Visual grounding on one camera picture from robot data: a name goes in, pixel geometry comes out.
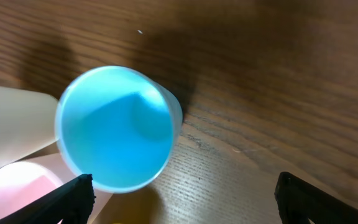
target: table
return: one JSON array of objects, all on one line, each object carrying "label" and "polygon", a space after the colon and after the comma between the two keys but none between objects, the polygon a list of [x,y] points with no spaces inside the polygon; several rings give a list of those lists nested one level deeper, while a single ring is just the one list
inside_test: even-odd
[{"label": "table", "polygon": [[0,85],[59,98],[102,65],[185,119],[163,173],[97,223],[280,223],[285,170],[358,208],[358,1],[0,0]]}]

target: blue cup rim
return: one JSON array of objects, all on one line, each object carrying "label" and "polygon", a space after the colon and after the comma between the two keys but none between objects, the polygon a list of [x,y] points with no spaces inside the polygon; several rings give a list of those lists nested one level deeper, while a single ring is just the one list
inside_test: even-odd
[{"label": "blue cup rim", "polygon": [[70,92],[74,89],[75,86],[77,86],[79,83],[81,83],[85,78],[94,75],[95,73],[98,73],[102,70],[127,70],[130,71],[140,77],[142,77],[144,80],[146,80],[147,82],[149,82],[156,90],[158,90],[158,92],[160,93],[160,95],[162,96],[162,98],[164,99],[164,103],[166,104],[168,111],[169,111],[169,115],[171,118],[171,123],[172,123],[172,133],[173,133],[173,138],[172,138],[172,142],[171,142],[171,148],[169,150],[168,156],[164,162],[164,164],[161,166],[161,168],[158,170],[158,172],[151,177],[149,180],[146,180],[145,182],[138,184],[138,185],[134,185],[134,186],[130,186],[130,187],[111,187],[105,184],[101,184],[99,183],[97,180],[93,180],[93,187],[98,189],[98,190],[102,190],[104,192],[111,192],[111,193],[127,193],[127,192],[133,192],[135,190],[139,190],[142,187],[145,187],[146,185],[148,185],[149,183],[151,183],[151,181],[153,181],[154,179],[156,179],[161,172],[164,170],[164,168],[167,166],[169,159],[171,158],[171,154],[173,151],[173,148],[175,147],[175,120],[173,117],[173,108],[172,105],[170,103],[168,103],[168,98],[167,96],[165,96],[163,94],[163,91],[161,89],[161,87],[156,84],[153,80],[151,80],[149,77],[145,76],[144,74],[133,70],[131,68],[127,68],[127,67],[123,67],[123,66],[117,66],[117,65],[107,65],[107,66],[102,66],[102,67],[97,67],[97,68],[93,68],[91,70],[88,70],[85,73],[82,73],[80,76],[78,76],[77,78],[75,78],[70,84],[69,86],[66,88],[66,90],[63,92],[62,96],[60,97],[59,100],[59,104],[57,107],[57,112],[56,112],[56,116],[55,116],[55,135],[56,135],[56,139],[57,139],[57,146],[58,149],[60,151],[60,154],[62,155],[63,160],[65,161],[66,165],[68,166],[68,168],[75,174],[75,175],[81,175],[83,174],[83,172],[78,168],[78,166],[74,163],[74,161],[72,160],[72,158],[70,157],[70,154],[67,151],[67,148],[64,144],[64,142],[60,139],[60,135],[62,133],[62,126],[61,126],[61,120],[62,120],[62,114],[63,114],[63,108],[65,103],[67,102],[68,96],[70,95]]}]

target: cylindrical container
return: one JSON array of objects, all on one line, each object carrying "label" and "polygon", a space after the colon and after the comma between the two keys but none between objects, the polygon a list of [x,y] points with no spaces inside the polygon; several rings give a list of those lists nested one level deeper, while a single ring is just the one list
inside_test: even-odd
[{"label": "cylindrical container", "polygon": [[[15,162],[0,169],[0,219],[39,199],[76,176],[59,153]],[[94,191],[92,223],[112,194]]]},{"label": "cylindrical container", "polygon": [[0,86],[0,167],[56,141],[57,105],[50,95]]},{"label": "cylindrical container", "polygon": [[125,67],[92,69],[60,98],[59,150],[76,174],[92,174],[106,192],[137,190],[166,166],[181,131],[178,100],[145,75]]}]

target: brown wood grain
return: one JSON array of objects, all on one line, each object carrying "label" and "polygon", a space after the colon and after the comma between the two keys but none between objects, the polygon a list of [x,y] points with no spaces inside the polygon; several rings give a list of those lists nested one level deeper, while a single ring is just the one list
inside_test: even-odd
[{"label": "brown wood grain", "polygon": [[358,1],[0,0],[0,85],[59,98],[102,65],[185,119],[163,173],[97,223],[280,223],[285,170],[358,208]]}]

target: blue cup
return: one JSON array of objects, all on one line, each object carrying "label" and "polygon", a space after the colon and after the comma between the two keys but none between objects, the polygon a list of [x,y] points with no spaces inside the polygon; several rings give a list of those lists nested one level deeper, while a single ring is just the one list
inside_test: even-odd
[{"label": "blue cup", "polygon": [[182,119],[178,100],[164,87],[135,70],[105,66],[68,86],[55,127],[71,171],[92,174],[96,189],[124,193],[161,173]]}]

